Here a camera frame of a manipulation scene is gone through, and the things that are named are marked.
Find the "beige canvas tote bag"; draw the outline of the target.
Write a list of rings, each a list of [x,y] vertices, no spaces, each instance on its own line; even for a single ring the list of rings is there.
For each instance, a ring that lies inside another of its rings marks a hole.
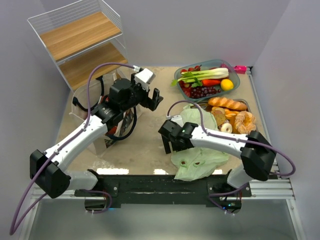
[[[126,135],[131,128],[134,130],[136,127],[138,117],[142,114],[141,106],[137,105],[130,109],[121,107],[121,104],[129,99],[130,86],[131,78],[116,69],[90,80],[73,94],[70,114],[76,125],[83,125],[86,134],[90,131],[103,133],[88,147],[96,155],[102,154],[108,147],[118,142],[105,134],[123,119],[123,113],[126,115],[120,134]]]

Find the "green avocado print bag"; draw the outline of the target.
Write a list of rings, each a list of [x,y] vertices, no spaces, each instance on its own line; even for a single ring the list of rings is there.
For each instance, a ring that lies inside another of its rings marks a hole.
[[[201,112],[204,126],[210,130],[218,130],[214,116],[205,110],[201,110]],[[191,108],[191,105],[187,105],[180,115],[183,124],[191,122],[201,127],[200,112],[197,108]],[[177,167],[174,179],[190,182],[208,177],[217,168],[226,164],[229,158],[230,155],[227,153],[203,147],[175,151],[171,155],[171,162]]]

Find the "red snack bag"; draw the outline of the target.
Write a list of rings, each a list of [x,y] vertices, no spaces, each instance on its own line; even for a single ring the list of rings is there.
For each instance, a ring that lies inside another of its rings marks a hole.
[[[131,134],[132,134],[132,130],[133,128],[131,128],[129,130],[129,132],[125,135],[121,135],[120,131],[121,131],[121,127],[124,125],[124,120],[125,120],[125,116],[126,113],[122,114],[123,118],[122,120],[120,120],[119,123],[116,124],[116,126],[112,127],[106,134],[105,136],[107,136],[109,139],[114,140],[114,141],[122,141],[126,138],[128,138]]]

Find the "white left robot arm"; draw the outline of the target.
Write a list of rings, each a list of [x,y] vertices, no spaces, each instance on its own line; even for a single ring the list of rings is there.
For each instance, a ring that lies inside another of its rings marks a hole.
[[[126,111],[137,105],[154,111],[163,100],[155,88],[149,89],[126,78],[117,79],[109,89],[104,102],[98,104],[76,130],[45,152],[35,150],[30,155],[32,180],[52,199],[67,190],[92,190],[98,183],[98,174],[92,171],[68,172],[71,162],[90,144],[107,134],[124,118]]]

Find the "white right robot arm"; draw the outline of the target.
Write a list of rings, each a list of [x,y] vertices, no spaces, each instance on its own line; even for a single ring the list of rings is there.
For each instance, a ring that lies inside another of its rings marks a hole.
[[[226,184],[238,189],[251,180],[267,181],[276,153],[260,132],[232,134],[207,129],[196,123],[186,122],[182,126],[167,119],[158,133],[161,135],[166,153],[170,146],[174,151],[194,147],[213,149],[241,160],[242,165],[227,174]]]

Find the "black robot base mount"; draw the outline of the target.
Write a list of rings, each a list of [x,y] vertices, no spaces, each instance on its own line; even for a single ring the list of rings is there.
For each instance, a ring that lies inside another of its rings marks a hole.
[[[247,184],[241,192],[227,185],[223,174],[194,181],[175,179],[174,175],[100,175],[93,192],[76,190],[76,197],[85,198],[87,210],[100,210],[103,203],[112,208],[124,204],[205,205],[215,201],[229,210],[240,209],[240,197],[251,197]]]

